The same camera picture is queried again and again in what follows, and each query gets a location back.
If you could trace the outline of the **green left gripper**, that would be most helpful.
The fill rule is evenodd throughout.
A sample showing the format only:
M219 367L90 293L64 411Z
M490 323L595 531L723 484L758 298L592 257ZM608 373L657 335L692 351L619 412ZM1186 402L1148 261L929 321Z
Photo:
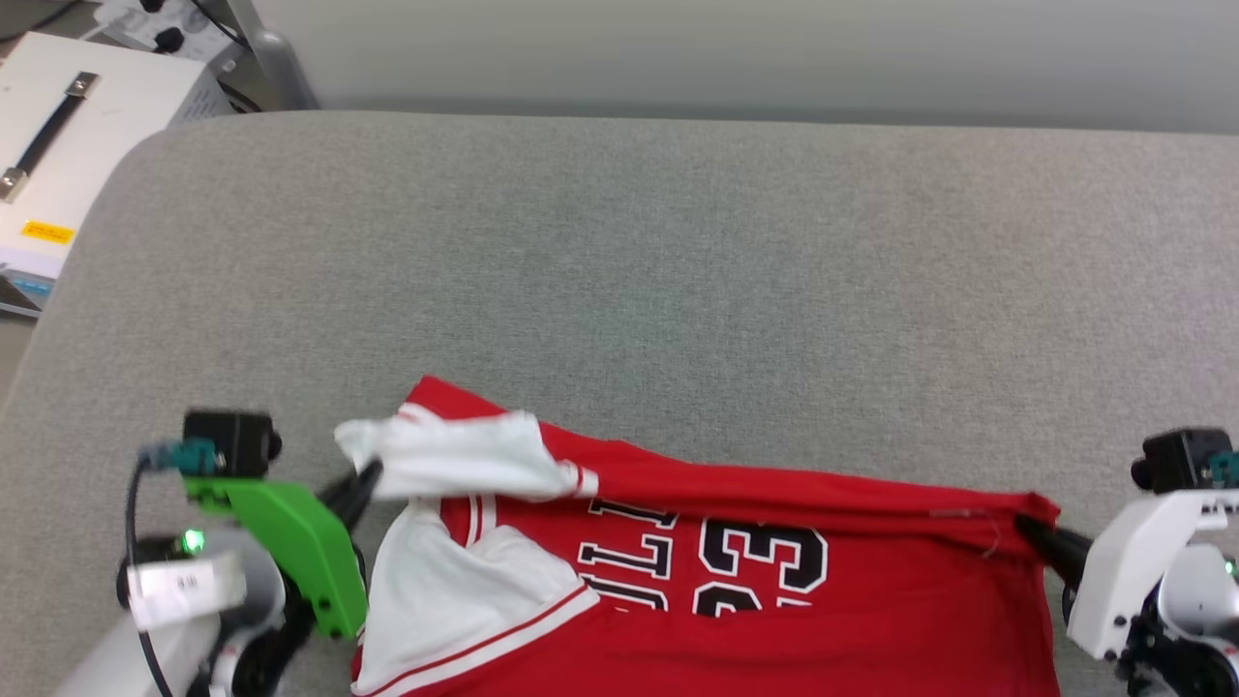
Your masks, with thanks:
M317 630L353 636L368 612L366 583L352 542L382 482L382 461L347 473L318 495L299 482L183 477L192 501L240 524L313 608Z

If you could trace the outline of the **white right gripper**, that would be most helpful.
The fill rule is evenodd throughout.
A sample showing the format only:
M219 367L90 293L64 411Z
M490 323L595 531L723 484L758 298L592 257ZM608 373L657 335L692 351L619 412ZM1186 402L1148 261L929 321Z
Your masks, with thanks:
M1194 534L1224 530L1234 508L1235 489L1147 498L1129 503L1094 542L1028 515L1016 515L1014 525L1066 588L1075 591L1068 638L1094 660L1103 660L1127 645L1127 631L1118 626L1118 618L1140 612Z

